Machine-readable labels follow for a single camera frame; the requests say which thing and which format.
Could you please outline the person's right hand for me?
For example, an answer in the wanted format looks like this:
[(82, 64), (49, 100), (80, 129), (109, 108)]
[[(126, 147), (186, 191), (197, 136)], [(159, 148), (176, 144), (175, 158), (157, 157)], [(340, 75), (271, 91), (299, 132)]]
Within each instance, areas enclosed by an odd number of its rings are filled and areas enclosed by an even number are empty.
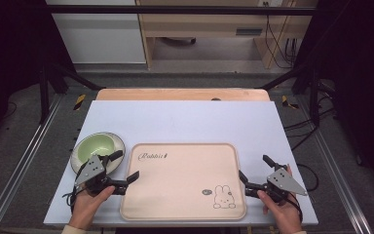
[(291, 234), (303, 230), (298, 210), (291, 204), (278, 205), (264, 191), (258, 190), (257, 195), (263, 206), (263, 214), (271, 213), (275, 219), (280, 234)]

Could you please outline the black frame crossbar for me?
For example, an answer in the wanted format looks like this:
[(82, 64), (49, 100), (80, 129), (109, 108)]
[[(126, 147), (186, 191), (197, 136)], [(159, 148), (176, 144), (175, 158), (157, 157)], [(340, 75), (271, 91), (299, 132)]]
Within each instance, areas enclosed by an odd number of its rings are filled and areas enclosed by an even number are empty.
[(112, 6), (48, 5), (55, 14), (151, 14), (151, 15), (256, 15), (313, 16), (317, 8), (290, 7), (225, 7), (225, 6)]

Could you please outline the black curtain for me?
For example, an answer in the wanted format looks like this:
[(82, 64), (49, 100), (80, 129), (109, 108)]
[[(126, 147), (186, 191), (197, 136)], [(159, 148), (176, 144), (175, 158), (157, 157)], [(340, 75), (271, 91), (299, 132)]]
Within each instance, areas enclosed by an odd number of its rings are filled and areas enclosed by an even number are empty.
[(9, 97), (37, 84), (40, 72), (57, 92), (67, 89), (55, 66), (74, 65), (46, 6), (46, 0), (0, 0), (0, 122)]
[(318, 0), (298, 62), (333, 25), (318, 54), (318, 73), (336, 87), (336, 107), (362, 159), (374, 170), (374, 0)]

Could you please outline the black metal stand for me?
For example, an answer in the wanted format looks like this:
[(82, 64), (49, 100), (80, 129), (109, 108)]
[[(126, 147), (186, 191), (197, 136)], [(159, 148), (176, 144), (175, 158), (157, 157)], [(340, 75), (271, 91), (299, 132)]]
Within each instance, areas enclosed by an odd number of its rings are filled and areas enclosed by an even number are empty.
[(69, 70), (56, 63), (45, 64), (39, 72), (41, 124), (43, 124), (50, 115), (49, 86), (52, 86), (57, 94), (65, 94), (68, 90), (68, 85), (64, 80), (65, 77), (71, 78), (93, 91), (102, 90), (101, 86), (78, 75), (76, 71)]
[(319, 87), (319, 76), (318, 69), (313, 64), (303, 62), (302, 64), (295, 66), (288, 72), (281, 75), (279, 78), (261, 86), (262, 90), (270, 91), (275, 86), (295, 78), (292, 85), (291, 91), (295, 95), (300, 95), (307, 89), (310, 89), (309, 96), (309, 116), (313, 121), (313, 124), (319, 126), (319, 113), (318, 113), (318, 87)]

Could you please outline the white board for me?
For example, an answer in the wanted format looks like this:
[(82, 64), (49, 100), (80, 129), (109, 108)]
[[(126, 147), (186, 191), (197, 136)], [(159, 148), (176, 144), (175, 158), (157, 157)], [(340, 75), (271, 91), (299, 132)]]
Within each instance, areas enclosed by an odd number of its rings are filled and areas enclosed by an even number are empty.
[[(290, 174), (305, 188), (283, 130), (280, 116), (271, 101), (227, 100), (95, 100), (82, 126), (80, 138), (95, 133), (112, 133), (124, 143), (126, 153), (111, 173), (113, 179), (126, 179), (132, 149), (141, 143), (228, 143), (235, 147), (239, 171), (253, 183), (262, 184), (275, 170), (262, 159), (268, 155), (291, 168)], [(274, 223), (263, 214), (260, 200), (243, 195), (245, 215), (237, 220), (137, 221), (122, 217), (124, 196), (108, 198), (94, 216), (103, 227), (175, 226), (268, 226)], [(297, 194), (306, 225), (318, 219), (309, 196)]]

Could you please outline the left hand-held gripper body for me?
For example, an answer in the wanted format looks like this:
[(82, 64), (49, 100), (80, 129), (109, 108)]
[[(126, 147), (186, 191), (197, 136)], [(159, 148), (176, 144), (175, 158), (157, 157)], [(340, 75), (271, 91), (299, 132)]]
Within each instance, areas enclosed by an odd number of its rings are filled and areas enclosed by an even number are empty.
[(114, 195), (125, 195), (128, 188), (126, 180), (114, 180), (107, 175), (107, 165), (112, 163), (108, 156), (92, 156), (80, 169), (74, 182), (74, 194), (86, 190), (90, 195), (98, 195), (108, 186), (115, 188)]

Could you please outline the wooden table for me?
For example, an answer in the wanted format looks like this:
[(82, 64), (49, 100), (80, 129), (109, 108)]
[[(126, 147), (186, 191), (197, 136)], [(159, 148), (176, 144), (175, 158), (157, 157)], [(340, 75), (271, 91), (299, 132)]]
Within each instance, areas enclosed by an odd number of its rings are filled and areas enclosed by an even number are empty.
[(211, 88), (129, 88), (102, 89), (96, 100), (254, 100), (270, 101), (262, 89)]

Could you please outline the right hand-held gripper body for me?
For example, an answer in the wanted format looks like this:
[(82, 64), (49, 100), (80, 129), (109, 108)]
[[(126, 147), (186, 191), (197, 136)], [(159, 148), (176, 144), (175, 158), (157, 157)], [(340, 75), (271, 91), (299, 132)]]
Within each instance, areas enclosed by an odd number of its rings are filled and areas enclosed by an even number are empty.
[(275, 171), (267, 176), (267, 181), (263, 184), (249, 182), (244, 179), (244, 195), (258, 198), (257, 192), (261, 190), (268, 194), (275, 203), (280, 203), (288, 198), (290, 193), (307, 196), (306, 189), (293, 178), (286, 170), (285, 166), (279, 166)]

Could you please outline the light wooden desk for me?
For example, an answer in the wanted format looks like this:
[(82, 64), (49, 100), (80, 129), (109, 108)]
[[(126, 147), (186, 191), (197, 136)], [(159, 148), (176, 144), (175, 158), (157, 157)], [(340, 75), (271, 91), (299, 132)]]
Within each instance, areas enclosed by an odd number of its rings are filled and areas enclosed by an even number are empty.
[[(135, 0), (138, 6), (225, 6), (225, 7), (315, 7), (318, 0)], [(151, 15), (139, 16), (141, 30), (150, 43), (160, 37), (247, 37), (252, 38), (266, 68), (284, 52), (287, 38), (304, 37), (309, 16), (252, 15)]]

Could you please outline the white cabinet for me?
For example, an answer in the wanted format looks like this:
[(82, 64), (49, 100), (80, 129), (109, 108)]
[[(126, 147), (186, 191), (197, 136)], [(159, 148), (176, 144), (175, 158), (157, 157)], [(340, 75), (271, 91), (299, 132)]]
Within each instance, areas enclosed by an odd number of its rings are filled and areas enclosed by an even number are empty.
[(53, 14), (75, 64), (145, 63), (137, 14)]

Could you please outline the yellow black tape marker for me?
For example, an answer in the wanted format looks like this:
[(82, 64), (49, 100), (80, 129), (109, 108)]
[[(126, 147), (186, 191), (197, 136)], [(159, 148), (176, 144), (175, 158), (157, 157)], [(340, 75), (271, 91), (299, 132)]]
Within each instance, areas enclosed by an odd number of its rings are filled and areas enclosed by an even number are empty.
[(84, 102), (85, 98), (86, 98), (86, 95), (79, 95), (76, 102), (75, 102), (73, 110), (79, 110), (82, 103)]

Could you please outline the person's left hand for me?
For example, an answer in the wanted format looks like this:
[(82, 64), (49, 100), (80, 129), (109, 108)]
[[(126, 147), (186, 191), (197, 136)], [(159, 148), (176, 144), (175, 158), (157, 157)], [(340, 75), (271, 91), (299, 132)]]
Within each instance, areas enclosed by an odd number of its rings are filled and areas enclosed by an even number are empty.
[(108, 186), (94, 197), (87, 191), (79, 193), (68, 225), (81, 230), (88, 230), (94, 221), (97, 210), (113, 194), (114, 190), (113, 186)]

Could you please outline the green and white bowl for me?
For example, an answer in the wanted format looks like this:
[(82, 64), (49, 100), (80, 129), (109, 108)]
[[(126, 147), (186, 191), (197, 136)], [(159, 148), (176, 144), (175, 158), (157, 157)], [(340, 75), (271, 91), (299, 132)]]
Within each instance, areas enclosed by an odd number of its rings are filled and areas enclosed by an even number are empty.
[[(125, 145), (123, 143), (123, 141), (115, 134), (112, 134), (112, 133), (106, 133), (106, 132), (102, 132), (102, 133), (95, 133), (93, 135), (97, 135), (97, 134), (103, 134), (103, 135), (108, 135), (110, 137), (113, 138), (113, 141), (114, 141), (114, 144), (115, 144), (115, 151), (117, 150), (122, 150), (124, 153), (126, 153), (126, 148), (125, 148)], [(71, 153), (71, 156), (70, 156), (70, 165), (72, 167), (72, 170), (74, 171), (75, 174), (78, 173), (78, 171), (80, 170), (80, 168), (86, 163), (82, 163), (79, 159), (78, 159), (78, 154), (77, 154), (77, 151), (78, 151), (78, 145), (79, 143), (81, 142), (79, 141), (75, 148), (73, 149), (72, 153)]]

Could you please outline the aluminium floor rail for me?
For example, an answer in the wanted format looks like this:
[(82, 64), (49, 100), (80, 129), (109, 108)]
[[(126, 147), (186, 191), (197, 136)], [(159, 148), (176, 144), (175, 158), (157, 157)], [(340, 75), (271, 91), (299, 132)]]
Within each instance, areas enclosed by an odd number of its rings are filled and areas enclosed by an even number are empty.
[(312, 189), (311, 201), (318, 216), (313, 229), (321, 234), (374, 234), (347, 173), (355, 165), (335, 110), (328, 99), (319, 105), (319, 126), (309, 121), (310, 134), (294, 150), (302, 177)]
[(32, 160), (34, 159), (43, 138), (45, 137), (48, 128), (51, 126), (54, 117), (59, 109), (59, 106), (63, 100), (63, 95), (54, 95), (54, 99), (50, 105), (49, 114), (44, 118), (44, 121), (40, 123), (25, 148), (22, 156), (19, 159), (15, 170), (12, 172), (7, 184), (0, 194), (0, 222), (12, 203), (15, 194), (17, 193), (19, 186), (26, 174)]

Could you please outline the beige tray with rabbit print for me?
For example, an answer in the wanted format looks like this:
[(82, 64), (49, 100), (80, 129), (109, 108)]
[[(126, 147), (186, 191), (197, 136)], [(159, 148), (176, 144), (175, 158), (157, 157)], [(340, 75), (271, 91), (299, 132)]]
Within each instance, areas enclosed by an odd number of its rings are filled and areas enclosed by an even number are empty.
[(236, 149), (228, 143), (141, 143), (121, 202), (126, 220), (237, 220), (246, 213)]

